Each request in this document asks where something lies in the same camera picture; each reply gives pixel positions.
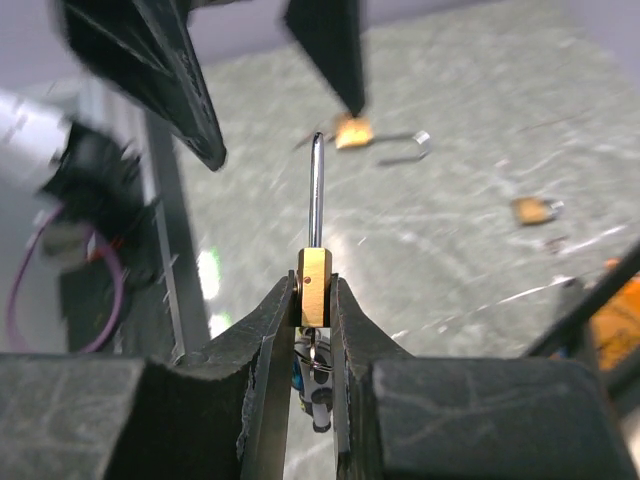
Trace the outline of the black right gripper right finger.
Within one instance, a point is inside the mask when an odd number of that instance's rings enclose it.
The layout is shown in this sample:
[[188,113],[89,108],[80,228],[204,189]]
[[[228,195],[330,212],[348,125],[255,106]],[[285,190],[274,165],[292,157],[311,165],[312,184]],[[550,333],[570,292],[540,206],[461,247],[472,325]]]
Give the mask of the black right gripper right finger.
[[588,364],[543,357],[416,357],[330,290],[340,479],[634,479]]

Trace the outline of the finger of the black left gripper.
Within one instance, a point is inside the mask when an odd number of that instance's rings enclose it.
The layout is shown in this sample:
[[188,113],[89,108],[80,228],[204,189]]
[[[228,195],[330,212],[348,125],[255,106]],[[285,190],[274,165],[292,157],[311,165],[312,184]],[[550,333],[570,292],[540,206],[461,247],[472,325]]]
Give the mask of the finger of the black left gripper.
[[69,0],[59,22],[69,49],[95,76],[167,121],[210,170],[227,158],[188,30],[197,1]]
[[358,0],[291,0],[284,23],[351,116],[366,105]]

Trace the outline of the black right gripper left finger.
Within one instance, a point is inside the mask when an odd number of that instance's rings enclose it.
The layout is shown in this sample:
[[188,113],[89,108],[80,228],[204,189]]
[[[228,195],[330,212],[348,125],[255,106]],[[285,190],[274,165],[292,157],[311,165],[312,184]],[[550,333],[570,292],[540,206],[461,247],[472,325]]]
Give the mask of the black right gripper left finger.
[[175,365],[110,355],[3,355],[5,479],[279,479],[293,276]]

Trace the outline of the small brass padlock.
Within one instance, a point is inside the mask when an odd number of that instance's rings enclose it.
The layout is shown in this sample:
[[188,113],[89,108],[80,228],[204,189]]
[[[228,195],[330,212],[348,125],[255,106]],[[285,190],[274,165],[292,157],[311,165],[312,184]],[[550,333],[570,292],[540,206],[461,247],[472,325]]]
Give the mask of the small brass padlock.
[[332,254],[322,246],[324,213],[324,136],[314,134],[311,148],[309,245],[299,252],[301,325],[322,328],[328,322]]

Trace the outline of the medium brass padlock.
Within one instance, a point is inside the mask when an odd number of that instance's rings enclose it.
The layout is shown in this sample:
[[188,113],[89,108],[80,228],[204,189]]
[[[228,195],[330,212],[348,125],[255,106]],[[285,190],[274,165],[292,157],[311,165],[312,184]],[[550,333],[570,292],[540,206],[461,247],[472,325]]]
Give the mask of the medium brass padlock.
[[560,200],[535,196],[518,197],[511,201],[516,221],[522,226],[543,225],[554,221],[564,208]]

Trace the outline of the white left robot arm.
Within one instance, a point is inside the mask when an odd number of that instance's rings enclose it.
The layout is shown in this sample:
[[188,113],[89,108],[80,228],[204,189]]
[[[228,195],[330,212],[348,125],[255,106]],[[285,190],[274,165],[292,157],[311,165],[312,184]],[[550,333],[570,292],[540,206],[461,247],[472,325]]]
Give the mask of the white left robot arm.
[[[227,149],[187,27],[195,1],[59,1],[66,45],[100,80],[165,120],[210,170]],[[293,39],[352,116],[366,105],[356,1],[292,1]],[[60,201],[74,222],[107,239],[134,230],[144,208],[132,190],[140,156],[106,132],[11,91],[1,94],[1,173]]]

